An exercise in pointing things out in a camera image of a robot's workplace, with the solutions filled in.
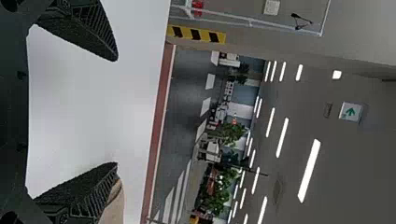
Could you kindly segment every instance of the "ceiling light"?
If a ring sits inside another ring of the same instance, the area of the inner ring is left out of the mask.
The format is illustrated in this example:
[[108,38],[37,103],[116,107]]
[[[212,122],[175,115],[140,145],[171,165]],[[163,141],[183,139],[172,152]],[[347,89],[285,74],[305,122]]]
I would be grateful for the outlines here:
[[235,217],[236,214],[236,208],[238,207],[238,201],[235,202],[235,204],[233,205],[233,217]]
[[259,108],[257,110],[256,119],[259,117],[261,110],[262,110],[262,98],[260,99],[260,102],[259,102]]
[[340,79],[341,75],[343,75],[343,72],[334,70],[334,72],[332,73],[332,79]]
[[311,180],[312,173],[314,172],[315,163],[317,161],[317,157],[320,150],[320,142],[318,139],[314,140],[314,144],[312,144],[311,154],[309,155],[308,162],[306,163],[306,168],[303,176],[303,180],[301,181],[300,190],[298,191],[298,198],[300,203],[304,201],[306,190],[308,189],[309,181]]
[[248,145],[248,139],[250,138],[250,131],[247,133],[247,145]]
[[236,184],[235,191],[233,192],[233,198],[236,198],[236,194],[238,193],[238,184]]
[[247,189],[244,188],[244,191],[242,192],[241,205],[239,206],[239,209],[242,209],[242,207],[244,206],[246,194],[247,194]]
[[244,179],[245,179],[245,171],[242,172],[242,176],[241,176],[241,183],[239,183],[239,188],[241,189],[242,186],[244,185]]
[[296,75],[296,81],[300,81],[301,78],[301,73],[303,72],[303,65],[300,64],[298,65],[298,70],[297,70],[297,75]]
[[254,194],[254,191],[256,191],[256,185],[257,185],[257,181],[259,180],[259,174],[260,174],[260,167],[257,167],[256,174],[254,175],[253,186],[251,187],[251,194]]
[[247,155],[248,156],[250,155],[250,150],[251,150],[251,145],[252,144],[253,144],[253,137],[250,138],[250,144],[248,145],[248,148],[247,148]]
[[282,133],[280,134],[279,143],[277,144],[276,149],[276,157],[279,158],[280,151],[282,150],[283,141],[285,140],[286,131],[288,130],[289,119],[285,118],[285,122],[283,122]]
[[265,214],[265,208],[267,207],[267,201],[268,201],[267,196],[265,196],[264,200],[262,201],[262,210],[260,211],[259,220],[257,221],[257,224],[262,224],[262,220]]
[[268,66],[267,66],[267,72],[265,73],[265,82],[267,82],[267,80],[268,80],[268,74],[270,73],[270,68],[271,68],[271,62],[269,62],[268,63]]
[[273,122],[273,120],[274,120],[274,114],[275,114],[275,108],[273,107],[273,108],[271,109],[270,120],[268,121],[267,133],[265,134],[266,137],[268,137],[268,136],[270,135],[272,122]]
[[244,218],[244,224],[248,223],[248,214],[245,214],[245,218]]
[[274,81],[276,66],[277,66],[277,61],[274,62],[273,73],[271,75],[271,82]]
[[258,105],[258,103],[259,103],[259,99],[260,99],[260,97],[259,97],[259,96],[257,96],[257,97],[256,97],[256,104],[254,104],[254,110],[253,110],[253,113],[256,113],[256,110],[257,110],[257,105]]
[[227,223],[231,222],[231,217],[233,216],[233,211],[230,211],[230,215],[228,215],[228,221]]
[[285,69],[286,69],[286,62],[284,62],[282,65],[282,71],[280,71],[279,82],[283,81],[283,76],[285,75]]
[[255,156],[256,156],[256,149],[254,149],[253,153],[251,153],[250,165],[248,166],[249,168],[253,167],[253,162],[254,162]]

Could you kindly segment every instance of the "red fire extinguisher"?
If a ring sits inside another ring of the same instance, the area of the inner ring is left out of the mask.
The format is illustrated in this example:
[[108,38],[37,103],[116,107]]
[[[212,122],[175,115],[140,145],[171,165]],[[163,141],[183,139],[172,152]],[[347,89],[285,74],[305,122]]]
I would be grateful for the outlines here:
[[[192,0],[192,7],[204,8],[204,1],[202,1],[202,0]],[[192,13],[194,14],[194,16],[197,16],[197,17],[201,17],[202,16],[202,11],[193,10]]]

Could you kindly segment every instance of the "floor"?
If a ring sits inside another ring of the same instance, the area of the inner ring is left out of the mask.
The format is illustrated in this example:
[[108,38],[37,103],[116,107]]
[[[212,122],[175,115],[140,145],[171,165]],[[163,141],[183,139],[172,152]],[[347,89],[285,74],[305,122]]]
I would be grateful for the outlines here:
[[[205,127],[207,99],[214,103],[219,98],[225,69],[216,67],[210,57],[210,51],[177,46],[150,213],[164,223],[181,218],[194,143],[202,131],[199,127]],[[208,74],[216,77],[207,90],[208,77],[213,80]]]
[[[332,80],[332,71],[309,66],[297,82],[297,68],[288,63],[279,82],[278,66],[275,81],[261,85],[263,104],[252,131],[253,169],[260,167],[269,177],[258,176],[252,193],[255,175],[246,174],[231,223],[394,223],[396,83],[348,74]],[[338,118],[343,102],[363,105],[361,122]],[[328,118],[326,104],[332,104]],[[290,122],[277,158],[285,118]],[[315,139],[320,150],[301,203],[298,192]],[[240,208],[243,189],[247,193]]]

